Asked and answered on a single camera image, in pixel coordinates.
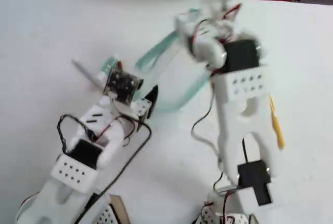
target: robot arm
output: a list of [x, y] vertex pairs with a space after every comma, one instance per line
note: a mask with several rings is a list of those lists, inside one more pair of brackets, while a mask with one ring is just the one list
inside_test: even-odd
[[[205, 11], [182, 14], [176, 18], [176, 29], [193, 58], [206, 62], [212, 71], [220, 126], [220, 169], [235, 189], [228, 197], [230, 211], [251, 215], [280, 202], [280, 154], [272, 123], [269, 73], [260, 64], [259, 42], [247, 33], [234, 34], [233, 22], [225, 17], [230, 11], [222, 10], [219, 18]], [[245, 110], [239, 111], [244, 102]], [[257, 141], [260, 160], [237, 164], [246, 134]], [[221, 211], [225, 195], [213, 195], [214, 209]]]
[[[112, 86], [115, 80], [119, 87]], [[24, 201], [16, 223], [93, 224], [98, 223], [100, 218], [103, 218], [103, 223], [120, 223], [110, 195], [104, 191], [97, 194], [96, 182], [102, 170], [123, 146], [124, 133], [133, 133], [138, 129], [136, 122], [144, 121], [150, 109], [151, 102], [145, 98], [132, 102], [136, 81], [134, 76], [114, 69], [106, 86], [106, 93], [114, 93], [112, 97], [102, 96], [99, 103], [79, 120], [70, 115], [60, 118], [59, 133], [60, 124], [66, 116], [80, 122], [78, 130], [68, 145], [63, 147], [64, 153], [57, 159], [42, 190]], [[126, 89], [129, 85], [132, 85], [132, 89]], [[141, 121], [129, 124], [129, 120], [138, 119]]]

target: red wire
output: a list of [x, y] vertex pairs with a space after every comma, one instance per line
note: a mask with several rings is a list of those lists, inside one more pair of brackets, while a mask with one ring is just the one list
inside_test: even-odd
[[110, 128], [111, 123], [114, 121], [114, 119], [101, 131], [101, 133], [98, 135], [97, 140]]
[[239, 9], [241, 7], [241, 3], [238, 3], [236, 6], [234, 6], [232, 9], [228, 10], [222, 17], [222, 19], [226, 19], [227, 18], [227, 15], [230, 14], [231, 12], [233, 11], [236, 11], [236, 14], [235, 16], [237, 15]]

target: teal plastic strip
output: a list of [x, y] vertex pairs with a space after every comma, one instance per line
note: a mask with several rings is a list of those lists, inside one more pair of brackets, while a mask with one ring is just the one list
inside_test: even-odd
[[177, 102], [168, 103], [164, 101], [159, 101], [156, 105], [156, 109], [163, 112], [173, 112], [179, 110], [185, 104], [187, 104], [192, 97], [205, 85], [206, 82], [209, 81], [211, 73], [205, 71], [201, 74], [200, 77], [190, 86], [185, 94], [181, 96], [181, 98]]
[[117, 65], [118, 65], [118, 60], [114, 56], [111, 56], [104, 62], [104, 64], [100, 68], [100, 71], [104, 72], [106, 75], [109, 75], [111, 69]]
[[[139, 60], [135, 63], [135, 67], [141, 72], [148, 73], [151, 71], [162, 54], [177, 40], [177, 38], [178, 34], [176, 32], [170, 33], [161, 42], [139, 58]], [[154, 60], [152, 65], [148, 67], [148, 64], [151, 63], [152, 60]]]
[[[176, 32], [171, 32], [168, 36], [166, 36], [161, 42], [159, 42], [156, 46], [154, 46], [151, 50], [146, 52], [136, 63], [135, 67], [138, 69], [143, 75], [147, 75], [153, 71], [156, 64], [158, 63], [161, 56], [164, 52], [172, 46], [172, 44], [177, 40], [178, 34]], [[205, 85], [206, 82], [209, 81], [211, 73], [209, 71], [204, 71], [196, 81], [189, 87], [189, 89], [175, 102], [165, 102], [161, 99], [158, 99], [156, 109], [163, 112], [173, 112], [179, 110], [185, 104], [187, 104], [191, 98]], [[151, 90], [153, 86], [157, 84], [158, 77], [154, 77], [154, 82], [152, 81], [144, 81], [144, 83], [151, 83], [148, 88]], [[134, 95], [134, 98], [138, 99], [144, 97], [142, 95], [142, 90], [139, 90]]]

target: electronic component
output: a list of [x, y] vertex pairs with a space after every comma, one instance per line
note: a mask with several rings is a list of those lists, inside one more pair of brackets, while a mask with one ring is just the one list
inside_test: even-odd
[[271, 177], [262, 160], [238, 165], [238, 172], [240, 189], [253, 187], [259, 206], [272, 203], [267, 189], [267, 183], [271, 182]]
[[109, 73], [103, 93], [108, 95], [109, 92], [112, 92], [117, 95], [115, 98], [116, 101], [130, 106], [140, 82], [140, 78], [119, 68], [113, 68]]

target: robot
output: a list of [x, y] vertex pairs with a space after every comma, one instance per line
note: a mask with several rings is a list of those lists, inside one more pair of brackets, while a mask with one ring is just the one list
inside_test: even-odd
[[[270, 108], [269, 72], [260, 61], [260, 43], [248, 33], [234, 31], [234, 14], [241, 5], [227, 10], [232, 0], [222, 0], [222, 6], [215, 10], [213, 0], [208, 1], [206, 10], [181, 14], [176, 17], [175, 25], [189, 53], [196, 61], [205, 62], [211, 71], [220, 126], [218, 165], [221, 177], [224, 173], [231, 185], [219, 189], [214, 185], [207, 204], [193, 223], [247, 224], [247, 216], [280, 203], [278, 166], [283, 145]], [[101, 193], [94, 186], [100, 172], [129, 136], [125, 133], [133, 133], [141, 126], [150, 130], [144, 121], [151, 116], [157, 88], [134, 101], [133, 96], [142, 83], [139, 78], [114, 68], [106, 85], [100, 87], [104, 95], [99, 103], [79, 120], [68, 115], [60, 118], [58, 131], [63, 154], [40, 193], [23, 203], [17, 224], [126, 223], [117, 217], [106, 192], [115, 181]], [[240, 111], [238, 106], [242, 102], [247, 106]], [[65, 117], [79, 123], [68, 145], [60, 128]], [[258, 142], [261, 159], [237, 164], [235, 157], [248, 133]]]

